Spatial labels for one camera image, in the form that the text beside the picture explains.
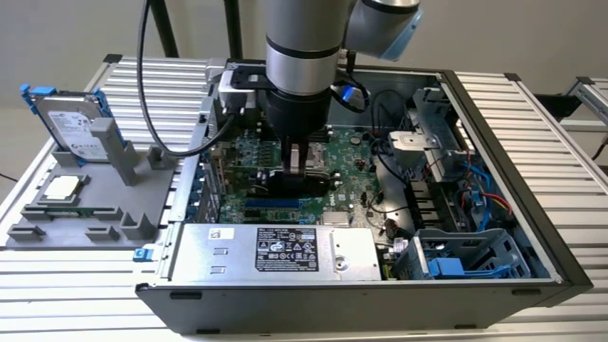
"red cable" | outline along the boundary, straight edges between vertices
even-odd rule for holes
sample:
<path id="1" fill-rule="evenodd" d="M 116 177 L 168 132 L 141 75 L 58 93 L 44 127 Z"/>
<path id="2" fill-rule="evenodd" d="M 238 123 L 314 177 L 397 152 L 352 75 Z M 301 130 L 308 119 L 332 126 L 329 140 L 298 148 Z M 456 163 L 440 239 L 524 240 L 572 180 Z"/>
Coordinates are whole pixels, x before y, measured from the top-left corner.
<path id="1" fill-rule="evenodd" d="M 438 160 L 441 160 L 442 157 L 444 157 L 444 156 L 440 156 L 440 157 L 433 161 L 433 163 L 432 163 L 429 166 L 426 166 L 426 168 L 424 169 L 424 172 L 422 172 L 422 174 L 421 174 L 421 180 L 425 180 L 425 179 L 426 179 L 428 173 L 430 172 L 430 168 L 433 167 L 434 164 L 437 164 Z"/>
<path id="2" fill-rule="evenodd" d="M 513 214 L 513 208 L 510 208 L 509 202 L 506 202 L 506 200 L 505 200 L 502 197 L 500 197 L 500 196 L 496 195 L 496 194 L 488 194 L 488 193 L 485 193 L 485 192 L 482 192 L 481 194 L 482 194 L 484 196 L 492 197 L 492 198 L 494 198 L 496 200 L 498 200 L 504 205 L 506 205 L 506 208 L 509 208 L 509 215 Z"/>
<path id="3" fill-rule="evenodd" d="M 468 176 L 470 176 L 470 150 L 466 149 L 466 161 L 468 161 L 468 167 L 466 167 L 466 179 L 468 179 Z"/>

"power supply label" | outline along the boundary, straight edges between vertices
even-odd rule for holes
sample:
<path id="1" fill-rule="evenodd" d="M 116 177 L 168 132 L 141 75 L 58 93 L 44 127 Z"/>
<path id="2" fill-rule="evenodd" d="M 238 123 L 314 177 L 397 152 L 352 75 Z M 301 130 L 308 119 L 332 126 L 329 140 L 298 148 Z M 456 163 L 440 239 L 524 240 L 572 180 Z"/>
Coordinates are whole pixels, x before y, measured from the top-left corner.
<path id="1" fill-rule="evenodd" d="M 260 272 L 318 272 L 313 228 L 257 228 L 256 269 Z"/>

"open computer chassis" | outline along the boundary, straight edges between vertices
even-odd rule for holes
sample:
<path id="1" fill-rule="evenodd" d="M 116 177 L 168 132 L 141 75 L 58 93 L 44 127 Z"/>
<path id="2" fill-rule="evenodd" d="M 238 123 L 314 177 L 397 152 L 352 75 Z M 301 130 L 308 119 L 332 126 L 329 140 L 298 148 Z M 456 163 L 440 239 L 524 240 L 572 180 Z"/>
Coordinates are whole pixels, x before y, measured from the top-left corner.
<path id="1" fill-rule="evenodd" d="M 214 62 L 209 83 L 254 63 Z M 156 281 L 136 290 L 176 332 L 482 328 L 590 288 L 464 87 L 476 76 L 361 67 L 354 77 L 370 108 L 333 103 L 310 137 L 322 191 L 290 197 L 269 181 L 280 146 L 262 98 L 213 150 L 185 160 L 186 210 L 172 213 Z M 492 77 L 477 85 L 517 87 L 514 75 Z M 220 119 L 208 91 L 192 146 Z"/>

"black pole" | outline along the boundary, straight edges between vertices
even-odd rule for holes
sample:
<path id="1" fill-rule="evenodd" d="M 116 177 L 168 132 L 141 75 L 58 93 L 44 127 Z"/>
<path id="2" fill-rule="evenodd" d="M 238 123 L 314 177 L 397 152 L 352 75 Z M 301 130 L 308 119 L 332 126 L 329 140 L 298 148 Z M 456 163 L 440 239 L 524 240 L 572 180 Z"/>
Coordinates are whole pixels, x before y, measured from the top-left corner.
<path id="1" fill-rule="evenodd" d="M 173 29 L 170 28 L 169 12 L 164 0 L 150 0 L 150 9 L 156 30 L 158 31 L 160 43 L 165 57 L 178 58 L 177 44 L 174 43 Z"/>
<path id="2" fill-rule="evenodd" d="M 226 13 L 229 57 L 242 59 L 238 0 L 224 0 L 224 11 Z"/>

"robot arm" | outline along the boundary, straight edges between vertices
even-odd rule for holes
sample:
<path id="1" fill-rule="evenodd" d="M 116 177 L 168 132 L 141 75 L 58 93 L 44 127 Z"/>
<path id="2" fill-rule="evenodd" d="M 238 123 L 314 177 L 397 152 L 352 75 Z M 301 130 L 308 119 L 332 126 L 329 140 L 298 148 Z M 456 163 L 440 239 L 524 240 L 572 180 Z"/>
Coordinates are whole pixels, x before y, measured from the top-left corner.
<path id="1" fill-rule="evenodd" d="M 265 75 L 276 87 L 265 114 L 281 137 L 285 173 L 302 174 L 293 163 L 326 123 L 340 49 L 396 60 L 421 18 L 418 2 L 265 0 Z"/>

